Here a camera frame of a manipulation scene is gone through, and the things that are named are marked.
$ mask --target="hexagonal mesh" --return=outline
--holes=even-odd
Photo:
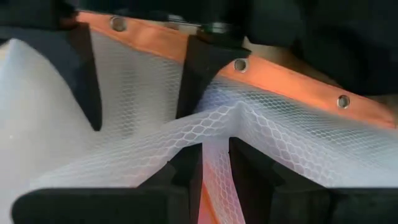
[[[98,133],[51,64],[11,44],[0,72],[2,218],[29,189],[138,186],[183,147],[203,142],[204,183],[218,219],[243,223],[231,136],[324,186],[398,185],[393,132],[225,78],[208,87],[197,114],[173,121],[181,65],[95,33],[93,45],[104,113]]]

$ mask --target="orange fabric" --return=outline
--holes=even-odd
[[[201,187],[200,208],[198,224],[218,224],[216,213],[211,204],[206,186]]]
[[[248,58],[248,62],[248,69],[244,73],[236,71],[233,62],[220,73],[224,77],[299,100],[329,113],[380,127],[395,128],[394,114],[376,101],[319,82],[254,55]],[[341,95],[350,98],[347,109],[337,106],[337,99]]]
[[[127,30],[117,32],[110,26],[111,18],[112,16],[109,15],[81,12],[78,20],[89,23],[93,30],[137,50],[180,63],[185,60],[188,35],[131,18],[126,18]],[[250,56],[248,60],[249,68],[245,73],[235,71],[233,63],[231,63],[222,69],[220,74],[263,90],[284,95],[329,113],[384,128],[395,128],[393,112],[382,104],[319,82],[254,55]],[[337,107],[337,99],[340,95],[349,96],[350,105],[347,109]]]
[[[188,35],[177,30],[157,26],[147,21],[126,18],[123,32],[111,28],[112,16],[81,12],[78,21],[87,22],[90,28],[137,50],[149,52],[183,63],[187,52]]]

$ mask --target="metal grommet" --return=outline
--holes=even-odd
[[[120,16],[114,16],[111,18],[111,27],[113,30],[123,32],[127,29],[126,20]]]
[[[249,62],[245,58],[238,58],[234,62],[234,69],[241,73],[244,73],[245,71],[247,71],[248,67],[249,67]]]
[[[343,109],[347,109],[349,106],[349,97],[346,95],[341,95],[337,99],[337,106]]]

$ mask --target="white mesh fabric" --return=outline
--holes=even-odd
[[[183,147],[203,142],[204,183],[218,220],[243,223],[225,154],[229,137],[324,186],[398,185],[395,133],[225,78],[208,87],[197,114],[172,121],[181,65],[98,34],[93,45],[104,111],[99,133],[48,61],[13,41],[0,72],[2,217],[29,189],[138,186]]]
[[[93,33],[103,104],[96,133],[66,83],[43,56],[12,40],[0,67],[0,223],[47,171],[91,151],[112,150],[175,117],[182,67]]]
[[[203,182],[218,220],[222,223],[244,223],[229,161],[229,139],[203,142]]]

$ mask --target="orange border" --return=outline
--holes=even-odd
[[[394,114],[386,106],[254,55],[249,56],[248,69],[244,73],[236,71],[233,63],[223,68],[220,73],[232,80],[299,100],[330,113],[376,124],[380,127],[395,128]],[[347,109],[337,106],[337,99],[341,95],[350,98]]]
[[[201,186],[201,198],[200,198],[200,209],[199,209],[199,219],[198,224],[219,224],[216,212],[214,210],[213,204],[211,203],[209,193],[205,184]]]
[[[125,18],[127,30],[117,32],[110,26],[111,18],[110,15],[81,12],[78,20],[89,23],[93,30],[137,50],[184,62],[188,35],[131,18]],[[384,128],[396,127],[393,112],[378,102],[319,82],[254,55],[248,58],[248,62],[249,68],[244,73],[237,72],[233,63],[220,73],[224,77],[286,96],[329,113]],[[351,103],[347,109],[337,107],[340,95],[350,97]]]

